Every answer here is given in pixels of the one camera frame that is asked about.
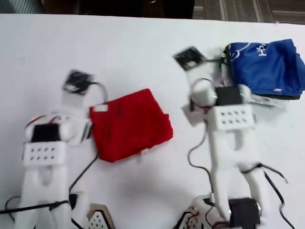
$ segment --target white robot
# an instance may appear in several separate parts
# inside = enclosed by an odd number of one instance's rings
[[[204,167],[199,167],[205,169],[209,175],[211,194],[196,197],[175,229],[202,229],[206,224],[212,228],[216,226],[256,228],[261,224],[261,218],[266,217],[270,211],[267,188],[267,181],[270,178],[262,167],[271,168],[260,163],[261,158],[256,149],[255,121],[250,104],[251,90],[245,85],[218,86],[209,74],[203,77],[203,73],[207,72],[206,69],[203,70],[207,66],[206,63],[218,64],[219,59],[208,60],[195,47],[176,54],[174,58],[187,73],[191,86],[190,109],[201,112],[204,110],[212,161],[210,172]],[[227,133],[233,133],[235,136],[234,149],[228,145]],[[230,171],[234,168],[243,174],[249,184],[251,198],[229,199],[228,180],[230,180]],[[212,225],[207,220],[210,212],[207,211],[207,206],[210,206],[210,210],[216,207],[222,221]]]
[[[110,228],[102,212],[95,212],[88,222],[87,196],[73,193],[73,185],[68,183],[67,147],[77,146],[91,133],[92,124],[82,104],[89,86],[97,84],[92,79],[72,71],[63,86],[60,109],[26,125],[25,175],[15,229],[90,228],[93,221],[95,228]]]

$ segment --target wire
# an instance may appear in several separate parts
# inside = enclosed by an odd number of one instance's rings
[[[257,168],[267,168],[273,172],[275,172],[276,174],[278,174],[279,176],[281,176],[285,181],[286,183],[288,183],[287,179],[284,177],[284,175],[277,171],[276,169],[274,168],[271,168],[269,166],[266,166],[262,163],[258,163],[256,164],[253,168],[249,169],[249,170],[246,170],[246,171],[242,171],[241,173],[242,174],[247,174],[247,173],[250,173],[252,172],[253,170],[257,169]],[[271,185],[271,187],[273,188],[273,190],[275,191],[275,193],[277,194],[277,196],[279,197],[280,201],[281,201],[281,205],[279,207],[279,211],[280,211],[280,214],[281,214],[281,217],[282,219],[292,228],[292,229],[295,229],[295,227],[289,222],[289,220],[285,217],[285,215],[283,214],[283,207],[285,206],[285,201],[284,201],[284,198],[282,196],[282,194],[280,193],[280,191],[277,189],[277,187],[275,186],[275,184],[273,183],[273,181],[271,180],[271,178],[268,176],[268,174],[266,172],[264,172],[264,175],[265,175],[265,178],[267,179],[268,183]]]
[[[17,199],[17,198],[21,198],[21,196],[13,196],[13,197],[9,198],[9,199],[6,201],[6,203],[5,203],[4,209],[7,210],[7,209],[8,209],[9,203],[10,203],[13,199]],[[8,214],[9,214],[11,220],[12,220],[13,222],[15,222],[15,217],[13,217],[13,215],[12,215],[11,213],[8,213]]]
[[[87,165],[87,167],[78,175],[78,177],[74,180],[74,182],[69,187],[69,193],[72,191],[73,187],[80,180],[80,178],[84,175],[85,172],[92,166],[92,164],[99,158],[99,155],[96,154],[95,158]]]
[[[59,118],[59,115],[53,117],[53,118],[49,121],[49,123],[52,123],[56,118]]]
[[[74,180],[74,182],[69,187],[69,193],[71,193],[73,187],[76,185],[76,183],[80,180],[80,178],[87,172],[87,170],[92,166],[92,164],[99,158],[99,154],[97,153],[95,158],[87,165],[87,167],[78,175],[78,177]],[[73,218],[71,218],[71,222],[78,228],[78,229],[84,229],[79,225]]]
[[[273,188],[273,190],[275,191],[275,193],[277,194],[277,196],[279,197],[280,201],[281,201],[281,205],[279,207],[279,211],[281,214],[281,217],[283,218],[283,220],[292,228],[295,229],[295,227],[289,222],[289,220],[285,217],[285,215],[283,214],[283,207],[285,205],[285,201],[284,198],[282,196],[282,194],[280,193],[280,191],[277,189],[277,187],[275,186],[275,184],[273,183],[273,181],[271,180],[271,178],[268,176],[268,174],[266,172],[264,172],[265,174],[265,178],[267,179],[267,181],[269,182],[269,184],[271,185],[271,187]]]
[[[38,119],[41,119],[43,117],[46,117],[46,115],[41,115],[41,116],[38,116],[38,117],[32,119],[29,123],[26,124],[25,128],[27,128],[30,124],[32,124],[33,122],[36,122]]]
[[[263,168],[267,168],[267,169],[271,170],[272,172],[278,174],[278,175],[279,175],[280,177],[282,177],[282,178],[285,180],[285,182],[288,184],[288,180],[285,178],[285,176],[284,176],[281,172],[277,171],[277,170],[274,169],[274,168],[271,168],[271,167],[269,167],[269,166],[266,166],[266,165],[264,165],[264,164],[262,164],[262,163],[258,163],[258,164],[256,164],[254,167],[252,167],[251,169],[246,170],[246,171],[242,171],[241,173],[247,174],[247,173],[250,173],[250,172],[252,172],[253,170],[255,170],[255,169],[257,169],[257,168],[262,168],[262,167],[263,167]]]
[[[212,224],[210,223],[210,221],[208,220],[208,214],[210,213],[210,211],[212,211],[213,209],[213,206],[210,207],[210,209],[206,212],[204,218],[205,218],[205,221],[210,225],[210,227],[212,227]]]
[[[207,121],[206,121],[205,119],[204,119],[204,123],[205,123],[205,133],[204,133],[204,135],[203,135],[203,138],[202,138],[202,140],[199,142],[199,144],[195,145],[193,148],[191,148],[191,149],[189,150],[189,152],[187,153],[187,160],[188,160],[190,166],[195,167],[195,168],[201,168],[201,169],[203,169],[204,171],[206,171],[206,173],[207,173],[208,176],[209,176],[209,181],[210,181],[210,185],[211,185],[211,190],[212,190],[212,192],[213,192],[213,186],[212,186],[212,180],[211,180],[210,171],[209,171],[207,168],[203,167],[203,166],[196,166],[196,165],[194,165],[194,164],[191,162],[191,153],[192,153],[194,150],[196,150],[197,148],[199,148],[199,147],[205,142],[205,140],[206,140],[208,123],[207,123]]]
[[[21,211],[28,211],[28,210],[39,209],[39,208],[47,208],[47,207],[57,208],[60,205],[67,204],[67,203],[69,204],[69,201],[64,200],[64,201],[57,201],[57,202],[50,203],[50,204],[39,204],[39,205],[34,205],[34,206],[24,207],[24,208],[12,208],[12,209],[7,209],[7,210],[0,210],[0,215],[21,212]]]
[[[103,93],[103,98],[104,98],[104,102],[103,103],[107,102],[108,101],[108,93],[107,93],[106,87],[103,84],[99,83],[99,82],[92,82],[92,83],[90,83],[90,85],[93,85],[93,84],[96,84],[96,85],[98,85],[101,88],[102,93]]]
[[[81,225],[79,225],[73,218],[71,218],[71,222],[78,228],[78,229],[84,229]]]

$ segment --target white tag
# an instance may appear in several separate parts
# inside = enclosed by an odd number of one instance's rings
[[[106,105],[106,104],[96,105],[96,106],[94,106],[94,111],[96,111],[96,112],[108,111],[108,105]]]

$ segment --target blue bag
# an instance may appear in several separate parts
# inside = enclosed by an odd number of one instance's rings
[[[231,43],[231,77],[255,94],[300,95],[305,65],[291,39],[266,43]]]

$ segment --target black cable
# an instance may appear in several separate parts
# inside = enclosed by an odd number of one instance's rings
[[[206,120],[204,120],[204,123],[205,123],[205,133],[203,135],[203,138],[202,140],[200,141],[199,144],[197,144],[196,146],[194,146],[193,148],[191,148],[187,154],[187,160],[189,162],[189,164],[192,166],[192,167],[195,167],[195,168],[201,168],[203,169],[204,171],[206,171],[206,173],[208,174],[208,177],[209,177],[209,181],[210,181],[210,185],[211,185],[211,190],[213,192],[213,186],[212,186],[212,180],[211,180],[211,174],[210,174],[210,171],[203,167],[203,166],[196,166],[194,165],[192,162],[191,162],[191,153],[196,150],[197,148],[199,148],[204,142],[205,142],[205,139],[206,139],[206,136],[207,136],[207,127],[208,127],[208,123]]]
[[[99,154],[97,153],[95,158],[87,165],[87,167],[78,175],[78,177],[74,180],[74,182],[69,187],[69,193],[72,191],[73,187],[76,185],[76,183],[80,180],[80,178],[84,175],[85,172],[92,166],[92,164],[99,158]],[[73,218],[71,218],[72,223],[78,228],[78,229],[84,229],[82,228]]]
[[[247,174],[247,173],[250,173],[252,172],[253,170],[257,169],[257,168],[267,168],[273,172],[275,172],[276,174],[278,174],[279,176],[281,176],[285,181],[286,183],[288,183],[287,179],[285,178],[285,176],[277,171],[276,169],[274,168],[271,168],[269,166],[266,166],[262,163],[258,163],[256,164],[253,168],[249,169],[249,170],[246,170],[246,171],[241,171],[242,174]],[[280,214],[281,214],[281,217],[282,219],[292,228],[292,229],[295,229],[295,227],[289,222],[289,220],[285,217],[285,215],[283,214],[283,207],[285,205],[285,201],[284,201],[284,198],[282,196],[282,194],[280,193],[280,191],[277,189],[277,187],[275,186],[275,184],[273,183],[273,181],[271,180],[271,178],[268,176],[268,174],[266,172],[264,172],[264,175],[265,175],[265,178],[267,179],[268,183],[271,185],[271,187],[273,188],[273,190],[275,191],[275,193],[277,194],[277,196],[279,197],[280,201],[281,201],[281,205],[279,207],[279,211],[280,211]]]
[[[280,191],[277,189],[277,187],[275,186],[275,184],[273,183],[273,181],[271,180],[271,178],[268,176],[268,174],[266,172],[264,172],[265,174],[265,178],[267,179],[267,181],[269,182],[269,184],[271,185],[271,187],[273,188],[273,190],[275,191],[275,193],[277,194],[277,196],[279,197],[280,201],[281,201],[281,206],[279,208],[281,217],[283,218],[283,220],[285,220],[285,222],[292,228],[295,229],[295,227],[289,222],[289,220],[285,217],[285,215],[283,214],[283,207],[285,205],[285,201],[284,198],[282,196],[282,194],[280,193]]]
[[[71,218],[71,222],[78,228],[78,229],[84,229],[81,225],[79,225],[73,218]]]
[[[210,221],[208,220],[208,214],[210,213],[210,211],[212,211],[213,209],[213,206],[210,207],[210,209],[206,212],[204,218],[205,218],[205,221],[210,225],[210,227],[212,227],[212,224],[210,223]]]
[[[4,209],[7,210],[7,209],[8,209],[8,206],[9,206],[9,203],[10,203],[13,199],[20,198],[20,197],[21,197],[21,196],[13,196],[13,197],[9,198],[9,199],[5,202],[5,207],[4,207]],[[15,222],[15,217],[13,217],[13,215],[12,215],[11,213],[8,213],[8,214],[9,214],[11,220],[12,220],[13,222]]]
[[[256,164],[254,167],[252,167],[251,169],[246,170],[246,171],[242,171],[241,173],[247,174],[247,173],[250,173],[250,172],[252,172],[253,170],[255,170],[255,169],[257,169],[257,168],[262,168],[262,167],[263,167],[263,168],[267,168],[267,169],[271,170],[272,172],[276,173],[277,175],[279,175],[280,177],[282,177],[282,178],[285,180],[285,182],[288,184],[288,180],[285,178],[285,176],[284,176],[281,172],[277,171],[277,170],[274,169],[274,168],[271,168],[271,167],[269,167],[269,166],[266,166],[266,165],[264,165],[264,164],[262,164],[262,163],[258,163],[258,164]]]
[[[74,182],[69,187],[69,193],[72,191],[73,187],[79,181],[79,179],[84,175],[85,172],[92,166],[92,164],[99,158],[99,155],[96,154],[95,158],[87,165],[87,167],[79,174],[79,176],[74,180]]]
[[[56,202],[50,203],[50,204],[39,204],[39,205],[34,205],[34,206],[24,207],[24,208],[12,208],[12,209],[7,209],[7,210],[1,210],[0,215],[21,212],[21,211],[28,211],[28,210],[38,209],[38,208],[47,208],[47,207],[57,208],[62,204],[69,204],[69,201],[68,200],[56,201]]]

